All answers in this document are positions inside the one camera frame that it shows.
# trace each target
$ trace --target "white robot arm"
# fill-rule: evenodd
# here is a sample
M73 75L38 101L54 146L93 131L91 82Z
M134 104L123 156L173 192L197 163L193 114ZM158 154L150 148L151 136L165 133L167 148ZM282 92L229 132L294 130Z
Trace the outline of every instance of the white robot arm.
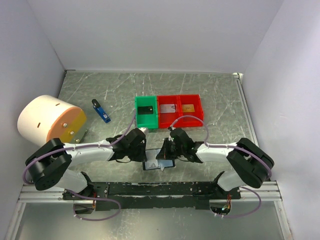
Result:
M55 138L28 158L26 165L34 158L52 150L63 148L64 151L61 150L61 152L33 164L29 168L29 173L37 190L46 190L55 186L80 193L87 188L90 179L85 173L74 172L68 169L69 167L93 161L118 160L125 156L128 156L131 161L145 163L147 161L147 132L148 129L146 128L135 128L121 140L118 140L119 136L116 136L89 144L64 144L58 138ZM222 172L215 179L219 191L225 194L243 185L259 188L263 181L268 178L267 169L249 155L232 149L232 146L244 148L257 155L270 169L274 165L273 160L247 138L242 138L237 143L215 144L208 147L203 142L193 142L181 128L175 128L170 132L170 140L169 138L164 140L156 159L172 161L184 156L190 162L200 164L228 161L233 169Z

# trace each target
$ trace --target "small metal part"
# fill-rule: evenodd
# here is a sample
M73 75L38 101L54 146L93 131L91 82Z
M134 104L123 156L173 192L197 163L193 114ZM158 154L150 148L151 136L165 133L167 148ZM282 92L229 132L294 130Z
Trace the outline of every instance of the small metal part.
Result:
M72 135L72 139L70 140L70 144L78 144L79 142L76 142L77 139L81 142L81 140L85 137L88 129L87 124L82 125L82 127Z
M143 132L144 135L147 135L149 133L149 129L147 127L140 127L139 130Z

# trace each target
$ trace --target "gray marble surface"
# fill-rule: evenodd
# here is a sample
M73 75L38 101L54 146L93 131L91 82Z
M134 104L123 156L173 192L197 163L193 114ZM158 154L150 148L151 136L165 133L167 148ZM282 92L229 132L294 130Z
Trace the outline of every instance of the gray marble surface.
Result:
M122 134L135 107L135 96L199 94L209 142L232 143L250 138L236 80L232 74L184 73L92 73L68 71L59 99L81 107L87 116L87 134L83 143L97 142ZM111 118L105 123L92 107L97 99ZM194 141L202 141L204 127L185 128ZM147 135L147 149L161 148L169 136L166 129L154 129ZM212 181L221 171L231 168L226 163L191 163L177 160L176 167L143 171L142 163L95 161L72 169L86 172L92 181L176 182Z
M257 202L233 202L231 214L251 211ZM105 218L98 211L88 218ZM80 221L69 203L28 203L16 240L283 240L272 201L238 219L214 217L194 208L123 209L106 221Z

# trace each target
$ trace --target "white backdrop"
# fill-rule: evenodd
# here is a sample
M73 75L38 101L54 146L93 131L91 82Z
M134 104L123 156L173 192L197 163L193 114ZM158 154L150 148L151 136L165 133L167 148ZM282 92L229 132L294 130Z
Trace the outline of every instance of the white backdrop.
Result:
M320 1L285 0L244 73L295 239L320 239Z
M283 0L28 0L66 69L243 73Z
M48 38L26 0L2 0L0 7L0 239L23 185L26 159L37 146L17 130L18 116L35 97L57 96L63 78Z

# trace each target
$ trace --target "green box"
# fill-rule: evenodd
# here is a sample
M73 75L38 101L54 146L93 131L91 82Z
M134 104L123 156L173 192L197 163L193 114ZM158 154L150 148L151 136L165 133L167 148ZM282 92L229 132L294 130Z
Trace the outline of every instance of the green box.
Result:
M158 128L158 106L157 96L136 96L136 125L138 128L157 129ZM152 106L153 114L138 114L138 107Z

